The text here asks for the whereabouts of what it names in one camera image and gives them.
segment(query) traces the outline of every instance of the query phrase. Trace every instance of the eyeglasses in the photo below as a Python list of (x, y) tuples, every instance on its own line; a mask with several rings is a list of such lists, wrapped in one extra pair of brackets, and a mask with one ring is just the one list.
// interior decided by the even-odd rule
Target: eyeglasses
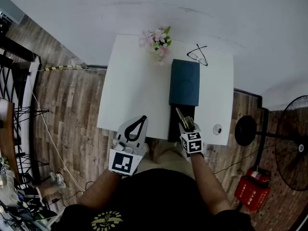
[[(199, 50), (199, 51), (201, 52), (201, 54), (203, 55), (201, 49), (207, 47), (207, 45), (205, 45), (205, 46), (203, 46), (203, 47), (199, 47), (199, 45), (197, 44), (197, 46), (198, 46), (198, 48), (195, 49), (195, 50), (193, 50), (193, 51)], [(204, 65), (204, 66), (208, 66), (208, 62), (207, 62), (205, 56), (203, 55), (204, 59), (203, 59), (203, 58), (199, 58), (196, 54), (193, 53), (193, 51), (188, 52), (188, 53), (187, 53), (187, 56), (190, 57), (190, 58), (192, 58), (192, 59), (194, 59), (194, 60), (198, 60), (198, 62), (201, 63), (201, 64)]]

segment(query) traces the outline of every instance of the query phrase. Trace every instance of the black t-shirt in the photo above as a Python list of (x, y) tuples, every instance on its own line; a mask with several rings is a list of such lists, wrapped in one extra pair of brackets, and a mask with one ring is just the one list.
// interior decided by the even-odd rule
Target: black t-shirt
[(227, 210), (212, 215), (195, 180), (166, 169), (151, 169), (122, 179), (108, 206), (92, 211), (67, 207), (53, 230), (228, 230), (251, 231), (249, 215)]

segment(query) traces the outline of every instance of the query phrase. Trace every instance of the pink flowers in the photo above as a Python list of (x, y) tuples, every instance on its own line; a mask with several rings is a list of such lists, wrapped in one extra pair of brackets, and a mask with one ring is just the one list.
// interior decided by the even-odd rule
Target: pink flowers
[(150, 53), (154, 53), (157, 56), (157, 64), (162, 66), (165, 63), (163, 59), (170, 53), (168, 46), (171, 44), (169, 26), (161, 26), (155, 31), (148, 32), (143, 31), (139, 38), (139, 46), (145, 47)]

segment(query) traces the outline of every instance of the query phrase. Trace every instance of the white table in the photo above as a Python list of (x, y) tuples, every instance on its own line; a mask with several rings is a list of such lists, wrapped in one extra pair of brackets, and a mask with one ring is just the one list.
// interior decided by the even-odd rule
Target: white table
[[(153, 56), (139, 47), (138, 36), (118, 35), (104, 81), (97, 127), (117, 131), (134, 116), (146, 115), (149, 119), (147, 136), (167, 139), (171, 63), (173, 59), (193, 61), (186, 54), (196, 48), (196, 45), (173, 40), (166, 65), (156, 66)], [(233, 56), (210, 46), (202, 51), (208, 66), (200, 65), (195, 122), (205, 143), (226, 145), (233, 103)], [(216, 124), (222, 126), (219, 135), (213, 132)]]

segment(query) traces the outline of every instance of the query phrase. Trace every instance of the dark teal box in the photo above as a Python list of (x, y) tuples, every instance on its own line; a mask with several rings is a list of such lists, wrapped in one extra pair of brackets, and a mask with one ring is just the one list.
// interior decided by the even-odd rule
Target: dark teal box
[(171, 69), (169, 104), (198, 106), (200, 64), (174, 59)]

